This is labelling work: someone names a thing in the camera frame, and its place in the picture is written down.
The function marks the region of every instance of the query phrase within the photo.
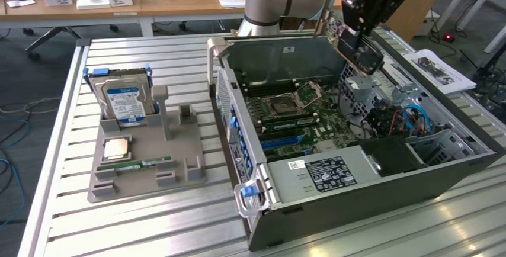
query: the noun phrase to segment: hard drive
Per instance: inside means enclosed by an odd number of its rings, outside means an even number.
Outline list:
[[[84,69],[84,80],[91,86],[103,119],[116,119],[120,127],[143,123],[158,111],[151,97],[151,68],[110,70]]]

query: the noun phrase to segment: blue pcie slot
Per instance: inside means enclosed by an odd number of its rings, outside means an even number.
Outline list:
[[[289,144],[301,143],[303,137],[305,137],[305,134],[301,134],[299,136],[295,136],[295,137],[285,137],[282,139],[273,140],[270,142],[265,142],[265,143],[262,143],[262,148],[270,149],[270,148],[277,147],[277,146],[286,146]]]

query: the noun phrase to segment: motherboard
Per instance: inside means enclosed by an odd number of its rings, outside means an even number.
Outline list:
[[[269,162],[341,149],[357,136],[338,111],[338,85],[317,80],[243,86]]]

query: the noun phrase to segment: aluminum table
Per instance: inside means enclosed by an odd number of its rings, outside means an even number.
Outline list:
[[[379,30],[402,52],[411,48]],[[214,35],[92,40],[78,47],[19,256],[496,256],[506,253],[505,159],[434,200],[258,252],[247,251],[207,91],[207,39]],[[99,107],[84,67],[150,63],[167,84],[168,108],[198,112],[208,181],[91,204],[87,188]],[[506,127],[466,95],[454,103],[506,145]]]

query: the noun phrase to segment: table leg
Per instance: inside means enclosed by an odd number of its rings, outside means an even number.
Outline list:
[[[451,14],[453,14],[453,11],[455,10],[457,8],[457,5],[458,3],[461,2],[462,0],[453,0],[447,9],[445,10],[445,13],[443,15],[441,16],[435,26],[437,26],[437,29],[441,30],[441,28],[443,27],[445,23],[446,23],[446,20],[450,18]]]
[[[152,17],[143,17],[139,19],[140,30],[143,31],[143,37],[152,37],[152,27],[154,23]]]
[[[463,30],[466,28],[466,25],[469,21],[472,20],[473,16],[478,12],[480,8],[482,7],[486,0],[477,0],[476,4],[472,7],[472,10],[468,12],[466,17],[462,19],[461,23],[458,24],[458,29]]]
[[[496,36],[496,38],[492,40],[489,46],[485,48],[485,52],[486,52],[488,54],[490,54],[490,53],[496,50],[497,46],[498,46],[500,43],[505,40],[505,38],[506,38],[506,26],[505,26],[505,28],[501,30],[501,32],[500,32],[500,34]]]

